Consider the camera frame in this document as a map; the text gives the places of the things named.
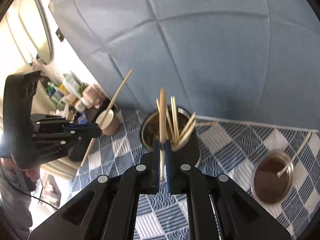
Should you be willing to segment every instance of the person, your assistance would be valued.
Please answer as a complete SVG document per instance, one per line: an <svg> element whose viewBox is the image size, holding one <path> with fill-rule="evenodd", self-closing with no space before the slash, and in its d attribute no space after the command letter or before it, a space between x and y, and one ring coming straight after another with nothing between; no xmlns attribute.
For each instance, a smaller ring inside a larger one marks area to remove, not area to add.
<svg viewBox="0 0 320 240"><path fill-rule="evenodd" d="M23 172L36 181L40 178L40 167L22 171L11 158L1 158L0 165L0 239L28 240L32 226L31 196L18 192L10 184L30 195Z"/></svg>

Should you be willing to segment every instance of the tablecloth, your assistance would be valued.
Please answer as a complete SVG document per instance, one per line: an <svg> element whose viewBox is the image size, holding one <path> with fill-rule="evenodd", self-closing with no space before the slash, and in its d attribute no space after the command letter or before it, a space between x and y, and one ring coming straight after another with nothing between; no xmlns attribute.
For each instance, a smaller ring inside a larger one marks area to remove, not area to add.
<svg viewBox="0 0 320 240"><path fill-rule="evenodd" d="M72 184L69 199L101 174L114 177L140 163L147 152L139 133L147 113L122 109L118 133L95 141L85 165ZM212 122L197 127L201 152L199 169L208 175L228 174L250 196L255 166L268 152L283 150L291 158L307 131L266 125ZM320 205L320 138L313 132L294 161L293 189L278 205L264 207L296 239L306 228ZM185 195L170 195L164 181L157 195L140 195L134 239L188 239L188 212Z"/></svg>

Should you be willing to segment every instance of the human hand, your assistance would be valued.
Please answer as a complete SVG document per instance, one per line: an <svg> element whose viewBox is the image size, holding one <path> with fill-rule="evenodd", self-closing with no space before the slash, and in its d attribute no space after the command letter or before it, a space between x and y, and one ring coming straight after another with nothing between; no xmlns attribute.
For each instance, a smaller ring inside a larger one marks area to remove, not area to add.
<svg viewBox="0 0 320 240"><path fill-rule="evenodd" d="M1 163L9 170L21 170L14 163L13 159L1 158ZM40 167L30 168L22 171L25 171L27 177L29 177L31 181L40 179Z"/></svg>

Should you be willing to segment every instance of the black cable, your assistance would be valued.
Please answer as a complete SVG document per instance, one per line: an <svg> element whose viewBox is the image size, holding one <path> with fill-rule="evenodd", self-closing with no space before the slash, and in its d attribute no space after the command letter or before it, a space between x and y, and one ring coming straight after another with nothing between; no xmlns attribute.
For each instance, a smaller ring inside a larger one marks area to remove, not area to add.
<svg viewBox="0 0 320 240"><path fill-rule="evenodd" d="M35 197L35 196L31 195L31 194L25 193L25 192L23 192L22 190L16 188L14 185L12 185L12 184L10 183L10 181L9 181L9 180L6 178L6 176L4 175L4 172L3 172L3 170L2 170L2 162L1 162L1 160L0 160L0 169L1 169L1 172L2 172L2 175L3 175L4 179L5 179L5 180L7 181L7 183L8 183L12 188L14 188L16 191L18 191L19 193L21 193L21 194L23 194L23 195L26 195L26 196L28 196L28 197L32 197L32 198L35 198L35 199L37 199L37 200L39 200L39 201L42 201L43 203L46 203L47 205L49 205L49 206L51 206L52 208L54 208L56 211L58 210L55 206L51 205L51 204L48 203L47 201L44 201L43 199L38 198L38 197Z"/></svg>

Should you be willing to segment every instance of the checkered tablecloth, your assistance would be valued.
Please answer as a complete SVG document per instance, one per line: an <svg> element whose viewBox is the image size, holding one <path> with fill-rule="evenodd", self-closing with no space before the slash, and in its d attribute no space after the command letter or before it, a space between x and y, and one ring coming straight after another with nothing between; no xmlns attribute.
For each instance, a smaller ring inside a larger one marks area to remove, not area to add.
<svg viewBox="0 0 320 240"><path fill-rule="evenodd" d="M145 113L121 110L116 135L96 140L92 153L81 167L69 198L101 174L123 174L147 152L139 132ZM268 152L283 150L293 157L307 132L249 123L213 122L196 128L201 151L199 169L208 175L228 174L249 195L255 166ZM320 203L320 139L312 133L309 143L294 161L294 185L279 205L264 207L296 239L306 228ZM164 182L157 195L140 195L134 239L188 239L188 212L185 195L170 195Z"/></svg>

